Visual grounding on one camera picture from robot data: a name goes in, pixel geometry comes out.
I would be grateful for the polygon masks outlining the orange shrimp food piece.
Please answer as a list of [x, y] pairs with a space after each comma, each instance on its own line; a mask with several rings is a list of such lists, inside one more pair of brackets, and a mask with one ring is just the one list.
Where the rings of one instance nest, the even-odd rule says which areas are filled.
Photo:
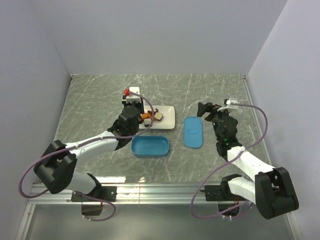
[[149, 112], [141, 114], [141, 119], [144, 121], [145, 119], [152, 119], [152, 114]]

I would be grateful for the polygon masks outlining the blue lunch box container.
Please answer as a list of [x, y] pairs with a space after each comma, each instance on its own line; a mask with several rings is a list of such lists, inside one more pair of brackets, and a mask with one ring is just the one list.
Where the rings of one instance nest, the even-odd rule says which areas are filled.
[[141, 135], [131, 142], [131, 151], [136, 157], [165, 157], [170, 150], [165, 136]]

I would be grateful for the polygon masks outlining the tan topped sushi piece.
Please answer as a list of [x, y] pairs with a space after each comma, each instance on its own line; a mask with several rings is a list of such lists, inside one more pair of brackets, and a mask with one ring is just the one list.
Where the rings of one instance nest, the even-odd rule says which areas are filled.
[[162, 113], [160, 113], [160, 112], [156, 112], [155, 114], [154, 114], [154, 119], [156, 120], [156, 121], [158, 121], [158, 122], [161, 122], [162, 121], [162, 119], [163, 119], [163, 114]]

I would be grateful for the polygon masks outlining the white topped sushi piece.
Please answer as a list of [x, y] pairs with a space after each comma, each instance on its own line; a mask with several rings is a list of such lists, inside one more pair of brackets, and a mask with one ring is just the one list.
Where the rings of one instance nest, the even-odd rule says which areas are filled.
[[151, 118], [145, 118], [143, 120], [143, 124], [144, 124], [145, 127], [150, 126], [152, 124], [152, 119]]

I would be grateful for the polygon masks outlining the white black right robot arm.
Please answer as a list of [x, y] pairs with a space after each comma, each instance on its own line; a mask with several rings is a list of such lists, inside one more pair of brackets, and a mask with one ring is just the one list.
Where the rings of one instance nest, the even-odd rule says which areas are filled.
[[299, 209], [299, 200], [289, 172], [284, 167], [274, 167], [254, 156], [248, 150], [258, 145], [264, 137], [245, 147], [237, 139], [238, 121], [230, 112], [244, 107], [234, 99], [226, 99], [224, 105], [199, 102], [197, 116], [208, 114], [206, 121], [211, 122], [216, 138], [216, 150], [225, 163], [207, 175], [210, 178], [220, 169], [233, 164], [242, 170], [249, 179], [239, 174], [222, 178], [220, 194], [225, 200], [237, 196], [256, 205], [257, 210], [269, 220]]

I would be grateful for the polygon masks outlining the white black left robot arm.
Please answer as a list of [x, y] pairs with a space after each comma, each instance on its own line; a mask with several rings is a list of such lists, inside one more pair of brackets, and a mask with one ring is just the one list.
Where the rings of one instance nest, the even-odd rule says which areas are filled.
[[126, 106], [113, 125], [97, 136], [66, 144], [60, 140], [54, 141], [43, 155], [60, 150], [64, 152], [36, 164], [33, 171], [51, 194], [73, 190], [83, 193], [89, 201], [96, 201], [101, 195], [100, 182], [90, 173], [76, 172], [76, 165], [105, 152], [125, 147], [131, 141], [131, 136], [139, 131], [140, 120], [138, 108]]

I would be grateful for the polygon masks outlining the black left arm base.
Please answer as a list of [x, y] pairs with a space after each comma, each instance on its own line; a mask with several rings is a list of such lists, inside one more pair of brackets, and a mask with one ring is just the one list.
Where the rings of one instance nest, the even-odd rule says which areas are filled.
[[85, 217], [96, 217], [102, 213], [104, 203], [106, 201], [115, 202], [116, 196], [116, 186], [101, 186], [88, 194], [74, 191], [71, 196], [71, 202], [81, 203], [81, 213]]

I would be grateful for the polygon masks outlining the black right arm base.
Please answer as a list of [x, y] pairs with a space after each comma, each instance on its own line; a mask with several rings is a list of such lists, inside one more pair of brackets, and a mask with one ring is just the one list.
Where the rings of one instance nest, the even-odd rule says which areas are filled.
[[244, 201], [245, 199], [239, 195], [235, 195], [231, 193], [228, 182], [237, 177], [242, 177], [240, 174], [232, 174], [225, 176], [221, 179], [220, 185], [205, 185], [204, 190], [200, 190], [205, 193], [205, 200], [207, 202], [227, 202], [233, 201], [232, 204], [218, 204], [218, 211], [222, 212], [230, 207], [233, 207], [239, 204], [240, 201]]

